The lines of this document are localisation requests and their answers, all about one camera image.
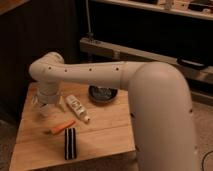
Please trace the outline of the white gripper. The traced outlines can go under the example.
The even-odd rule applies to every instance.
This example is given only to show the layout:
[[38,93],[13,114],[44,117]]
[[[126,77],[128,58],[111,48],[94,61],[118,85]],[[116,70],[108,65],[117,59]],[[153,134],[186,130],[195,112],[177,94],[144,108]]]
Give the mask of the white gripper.
[[62,112],[65,112],[64,100],[60,96],[58,89],[37,89],[36,92],[37,101],[41,105],[57,104]]

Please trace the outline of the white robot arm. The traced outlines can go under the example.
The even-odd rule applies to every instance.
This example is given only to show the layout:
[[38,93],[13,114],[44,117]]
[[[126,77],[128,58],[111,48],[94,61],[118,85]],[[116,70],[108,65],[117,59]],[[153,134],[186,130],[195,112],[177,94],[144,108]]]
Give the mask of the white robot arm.
[[59,84],[75,82],[128,92],[139,171],[200,171],[190,89],[164,62],[66,64],[49,52],[29,67],[37,99],[54,104]]

